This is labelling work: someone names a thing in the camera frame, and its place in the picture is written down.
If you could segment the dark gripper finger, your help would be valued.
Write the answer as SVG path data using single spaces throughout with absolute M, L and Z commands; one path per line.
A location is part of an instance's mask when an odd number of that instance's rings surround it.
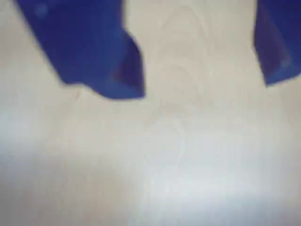
M 267 86 L 301 73 L 301 2 L 257 1 L 253 46 Z
M 122 0 L 18 0 L 60 79 L 110 99 L 145 96 L 141 52 L 124 26 Z

